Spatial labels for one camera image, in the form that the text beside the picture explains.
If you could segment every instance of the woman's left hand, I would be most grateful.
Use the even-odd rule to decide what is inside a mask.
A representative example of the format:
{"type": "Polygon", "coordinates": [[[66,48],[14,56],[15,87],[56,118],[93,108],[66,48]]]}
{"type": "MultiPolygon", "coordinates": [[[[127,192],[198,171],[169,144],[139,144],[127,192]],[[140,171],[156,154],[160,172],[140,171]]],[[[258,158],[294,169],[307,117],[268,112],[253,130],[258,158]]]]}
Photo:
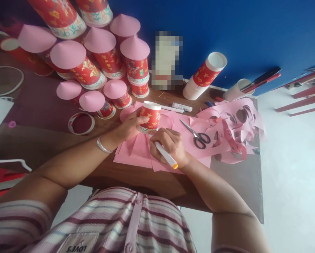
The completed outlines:
{"type": "Polygon", "coordinates": [[[135,137],[139,131],[136,129],[137,125],[144,124],[149,121],[149,117],[139,117],[141,107],[128,116],[125,122],[119,127],[114,129],[112,133],[115,138],[118,138],[121,142],[130,140],[135,137]]]}

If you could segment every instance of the hand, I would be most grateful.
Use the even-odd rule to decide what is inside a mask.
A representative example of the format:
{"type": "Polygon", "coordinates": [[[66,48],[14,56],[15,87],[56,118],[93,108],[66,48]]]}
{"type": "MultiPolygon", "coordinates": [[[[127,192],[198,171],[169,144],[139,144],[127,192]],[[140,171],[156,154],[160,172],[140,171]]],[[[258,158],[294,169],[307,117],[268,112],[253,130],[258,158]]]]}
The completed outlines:
{"type": "Polygon", "coordinates": [[[179,168],[189,163],[190,154],[184,150],[182,135],[179,132],[170,128],[160,128],[156,134],[150,138],[150,153],[161,163],[168,164],[160,151],[156,148],[155,141],[159,141],[163,145],[164,149],[177,162],[179,168]]]}
{"type": "Polygon", "coordinates": [[[137,125],[144,124],[149,121],[149,117],[139,117],[141,107],[128,116],[125,122],[112,132],[115,138],[118,138],[120,142],[130,140],[135,137],[139,131],[136,129],[137,125]]]}

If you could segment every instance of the blue wall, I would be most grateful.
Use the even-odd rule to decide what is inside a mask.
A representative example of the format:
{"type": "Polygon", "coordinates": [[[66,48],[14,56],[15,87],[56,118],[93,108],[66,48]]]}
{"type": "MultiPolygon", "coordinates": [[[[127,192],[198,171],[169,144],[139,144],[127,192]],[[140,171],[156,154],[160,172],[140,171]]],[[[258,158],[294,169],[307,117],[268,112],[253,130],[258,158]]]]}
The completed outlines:
{"type": "MultiPolygon", "coordinates": [[[[1,8],[34,23],[25,0],[1,8]]],[[[254,80],[273,66],[282,76],[257,89],[255,95],[274,89],[315,66],[315,0],[109,0],[116,16],[132,15],[141,22],[139,37],[152,46],[155,31],[176,31],[184,40],[180,74],[190,78],[210,52],[226,55],[228,65],[213,85],[229,88],[241,78],[254,80]]]]}

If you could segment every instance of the pink striped shirt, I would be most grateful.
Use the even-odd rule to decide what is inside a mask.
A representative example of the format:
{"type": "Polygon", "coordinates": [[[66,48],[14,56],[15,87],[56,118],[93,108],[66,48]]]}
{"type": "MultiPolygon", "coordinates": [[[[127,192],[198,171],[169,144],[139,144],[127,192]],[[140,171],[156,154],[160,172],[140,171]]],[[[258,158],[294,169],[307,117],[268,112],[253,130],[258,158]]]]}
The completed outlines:
{"type": "MultiPolygon", "coordinates": [[[[196,252],[184,216],[171,201],[123,187],[94,194],[51,228],[52,213],[38,201],[0,204],[0,252],[84,252],[70,238],[94,237],[90,252],[196,252]]],[[[229,247],[216,252],[244,252],[229,247]]]]}

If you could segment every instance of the bangle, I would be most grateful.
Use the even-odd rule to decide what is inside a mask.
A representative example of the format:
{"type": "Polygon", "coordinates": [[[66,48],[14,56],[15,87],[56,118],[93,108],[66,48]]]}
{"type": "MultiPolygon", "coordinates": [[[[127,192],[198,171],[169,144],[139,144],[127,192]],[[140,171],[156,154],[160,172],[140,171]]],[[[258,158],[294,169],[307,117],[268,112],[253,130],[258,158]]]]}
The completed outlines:
{"type": "Polygon", "coordinates": [[[98,140],[97,140],[97,144],[98,144],[99,149],[100,149],[102,152],[105,152],[105,153],[107,153],[107,154],[112,153],[112,151],[108,151],[107,149],[105,149],[105,148],[102,146],[100,137],[99,137],[98,140]]]}

